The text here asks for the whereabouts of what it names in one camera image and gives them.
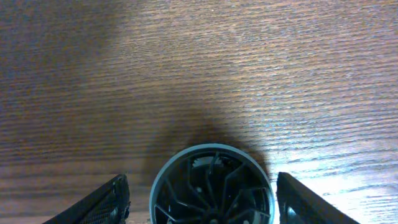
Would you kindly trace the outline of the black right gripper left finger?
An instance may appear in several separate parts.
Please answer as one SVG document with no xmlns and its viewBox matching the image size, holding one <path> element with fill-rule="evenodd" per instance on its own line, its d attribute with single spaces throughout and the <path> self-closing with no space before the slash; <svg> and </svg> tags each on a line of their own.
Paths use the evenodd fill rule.
<svg viewBox="0 0 398 224">
<path fill-rule="evenodd" d="M 119 174 L 44 224 L 125 224 L 130 204 L 127 176 Z"/>
</svg>

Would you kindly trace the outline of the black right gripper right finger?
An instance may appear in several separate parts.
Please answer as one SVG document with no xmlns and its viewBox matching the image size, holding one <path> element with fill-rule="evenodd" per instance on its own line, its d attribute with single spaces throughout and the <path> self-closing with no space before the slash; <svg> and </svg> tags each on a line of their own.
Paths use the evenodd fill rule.
<svg viewBox="0 0 398 224">
<path fill-rule="evenodd" d="M 359 224 L 286 172 L 278 174 L 276 195 L 282 224 Z"/>
</svg>

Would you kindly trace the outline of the black round toy wheel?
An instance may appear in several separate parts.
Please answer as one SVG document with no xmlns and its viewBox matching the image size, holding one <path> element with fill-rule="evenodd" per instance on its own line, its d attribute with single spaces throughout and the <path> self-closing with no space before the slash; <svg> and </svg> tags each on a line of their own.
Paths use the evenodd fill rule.
<svg viewBox="0 0 398 224">
<path fill-rule="evenodd" d="M 246 152 L 208 143 L 184 149 L 160 169 L 149 197 L 152 224 L 271 224 L 272 187 Z"/>
</svg>

